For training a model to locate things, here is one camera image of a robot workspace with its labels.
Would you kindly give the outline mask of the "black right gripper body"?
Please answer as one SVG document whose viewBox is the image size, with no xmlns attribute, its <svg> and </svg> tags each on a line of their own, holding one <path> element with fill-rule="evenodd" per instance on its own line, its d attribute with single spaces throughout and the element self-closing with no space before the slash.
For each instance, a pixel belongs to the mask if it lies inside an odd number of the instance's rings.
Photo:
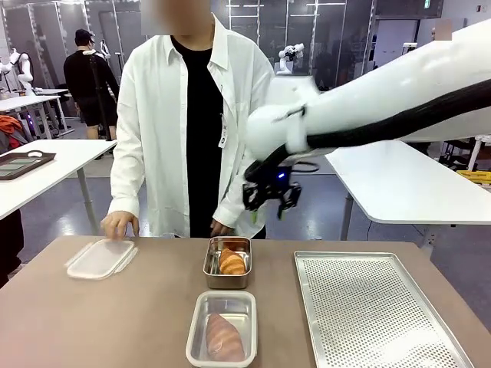
<svg viewBox="0 0 491 368">
<path fill-rule="evenodd" d="M 268 200 L 284 199 L 288 209 L 296 207 L 302 193 L 302 187 L 290 183 L 290 175 L 286 172 L 273 174 L 259 183 L 247 182 L 242 186 L 242 198 L 246 210 L 259 209 Z"/>
</svg>

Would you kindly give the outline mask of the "person's right hand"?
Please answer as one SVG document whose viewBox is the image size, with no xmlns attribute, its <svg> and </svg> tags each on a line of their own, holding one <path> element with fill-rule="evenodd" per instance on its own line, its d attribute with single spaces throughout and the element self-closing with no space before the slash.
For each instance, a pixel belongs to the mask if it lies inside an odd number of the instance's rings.
<svg viewBox="0 0 491 368">
<path fill-rule="evenodd" d="M 124 239 L 127 236 L 128 227 L 131 227 L 135 237 L 139 236 L 139 219 L 131 212 L 111 212 L 101 221 L 101 228 L 104 231 L 104 235 L 112 240 Z"/>
</svg>

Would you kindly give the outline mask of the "person's left hand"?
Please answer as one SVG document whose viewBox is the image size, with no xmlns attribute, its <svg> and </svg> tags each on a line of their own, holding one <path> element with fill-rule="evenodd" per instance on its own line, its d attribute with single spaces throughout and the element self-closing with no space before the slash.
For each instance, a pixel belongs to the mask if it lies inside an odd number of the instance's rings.
<svg viewBox="0 0 491 368">
<path fill-rule="evenodd" d="M 216 221 L 215 219 L 212 220 L 210 228 L 211 228 L 211 233 L 210 233 L 211 238 L 216 236 L 228 236 L 234 232 L 233 228 L 230 228 L 222 224 L 221 222 Z"/>
</svg>

